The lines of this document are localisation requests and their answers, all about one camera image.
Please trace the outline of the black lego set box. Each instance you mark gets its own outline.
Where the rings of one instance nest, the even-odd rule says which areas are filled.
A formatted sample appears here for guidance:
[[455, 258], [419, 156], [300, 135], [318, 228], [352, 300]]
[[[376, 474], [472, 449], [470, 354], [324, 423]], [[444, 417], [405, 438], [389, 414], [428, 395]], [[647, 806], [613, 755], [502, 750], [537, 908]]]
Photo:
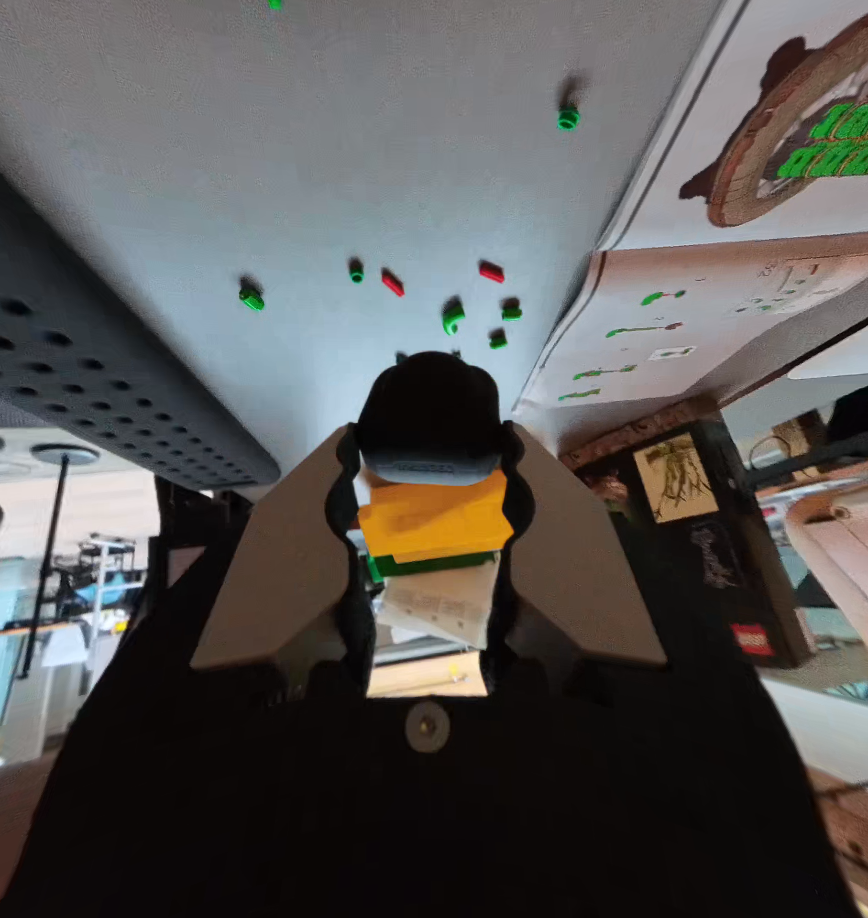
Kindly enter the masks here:
[[602, 499], [656, 600], [726, 626], [756, 667], [791, 670], [816, 645], [724, 418], [685, 399], [570, 449], [561, 461]]

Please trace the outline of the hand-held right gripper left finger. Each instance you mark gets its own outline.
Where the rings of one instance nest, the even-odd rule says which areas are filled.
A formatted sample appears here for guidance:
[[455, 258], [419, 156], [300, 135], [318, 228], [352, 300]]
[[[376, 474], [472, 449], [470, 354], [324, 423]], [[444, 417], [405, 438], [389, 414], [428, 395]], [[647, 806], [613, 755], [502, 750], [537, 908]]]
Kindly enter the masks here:
[[371, 669], [376, 625], [349, 527], [357, 426], [334, 431], [251, 512], [190, 664]]

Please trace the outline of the white printed paper sheet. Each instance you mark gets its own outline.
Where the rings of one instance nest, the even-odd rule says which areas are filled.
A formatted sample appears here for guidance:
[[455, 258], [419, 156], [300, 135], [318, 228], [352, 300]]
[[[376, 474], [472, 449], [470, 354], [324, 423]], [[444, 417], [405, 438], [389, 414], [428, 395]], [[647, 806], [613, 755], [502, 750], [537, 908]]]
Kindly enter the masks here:
[[379, 623], [483, 650], [499, 572], [495, 560], [389, 578], [375, 600]]

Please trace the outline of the black pole stand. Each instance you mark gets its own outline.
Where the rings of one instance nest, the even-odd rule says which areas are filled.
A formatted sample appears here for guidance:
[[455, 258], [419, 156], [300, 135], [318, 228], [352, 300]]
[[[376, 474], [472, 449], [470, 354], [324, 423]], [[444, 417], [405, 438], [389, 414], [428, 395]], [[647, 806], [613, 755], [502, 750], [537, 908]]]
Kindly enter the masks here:
[[18, 672], [18, 680], [20, 681], [27, 680], [33, 667], [38, 628], [44, 603], [45, 587], [51, 572], [53, 550], [55, 547], [69, 472], [72, 467], [94, 465], [100, 458], [99, 451], [93, 447], [64, 442], [40, 443], [31, 449], [31, 454], [33, 458], [42, 463], [55, 466], [58, 470], [58, 477], [50, 521], [45, 537], [44, 552], [33, 602], [33, 611], [25, 639], [22, 662]]

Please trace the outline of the open lego instruction booklet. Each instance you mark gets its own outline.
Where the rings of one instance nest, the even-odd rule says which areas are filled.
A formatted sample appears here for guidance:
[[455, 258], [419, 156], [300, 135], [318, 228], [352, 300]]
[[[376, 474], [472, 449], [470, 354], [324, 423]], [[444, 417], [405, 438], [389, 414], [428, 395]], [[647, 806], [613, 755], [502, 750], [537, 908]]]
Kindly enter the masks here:
[[681, 396], [868, 277], [868, 2], [723, 2], [512, 410]]

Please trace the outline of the black perforated panel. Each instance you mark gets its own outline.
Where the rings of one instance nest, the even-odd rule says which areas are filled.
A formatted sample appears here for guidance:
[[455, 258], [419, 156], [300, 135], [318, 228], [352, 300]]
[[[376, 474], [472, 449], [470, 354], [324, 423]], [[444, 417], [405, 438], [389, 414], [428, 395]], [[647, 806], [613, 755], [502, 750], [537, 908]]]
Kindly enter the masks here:
[[189, 489], [276, 461], [0, 173], [0, 400]]

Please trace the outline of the green plastic bin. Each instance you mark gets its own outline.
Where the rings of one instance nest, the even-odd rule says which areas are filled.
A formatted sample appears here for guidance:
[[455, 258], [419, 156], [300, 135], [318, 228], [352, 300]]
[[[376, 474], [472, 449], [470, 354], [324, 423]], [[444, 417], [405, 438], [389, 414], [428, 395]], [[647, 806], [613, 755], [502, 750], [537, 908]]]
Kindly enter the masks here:
[[367, 568], [374, 583], [383, 583], [386, 579], [392, 578], [477, 568], [487, 564], [496, 564], [499, 560], [500, 552], [429, 558], [410, 562], [398, 562], [393, 556], [366, 557]]

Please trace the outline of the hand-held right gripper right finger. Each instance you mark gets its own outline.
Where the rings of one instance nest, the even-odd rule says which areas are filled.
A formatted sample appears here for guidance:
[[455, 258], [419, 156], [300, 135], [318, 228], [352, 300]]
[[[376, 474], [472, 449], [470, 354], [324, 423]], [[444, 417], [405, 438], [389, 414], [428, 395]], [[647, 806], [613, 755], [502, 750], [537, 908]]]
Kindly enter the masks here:
[[501, 430], [501, 549], [486, 654], [596, 660], [652, 670], [667, 654], [601, 499], [525, 428]]

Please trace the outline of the yellow plastic bin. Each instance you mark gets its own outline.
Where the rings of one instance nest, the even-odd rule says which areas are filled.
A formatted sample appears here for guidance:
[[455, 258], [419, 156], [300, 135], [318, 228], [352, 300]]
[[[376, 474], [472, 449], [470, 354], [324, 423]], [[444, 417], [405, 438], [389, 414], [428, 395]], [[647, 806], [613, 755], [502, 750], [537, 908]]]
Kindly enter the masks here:
[[501, 470], [469, 486], [391, 485], [371, 490], [358, 522], [370, 555], [409, 564], [501, 551], [513, 535]]

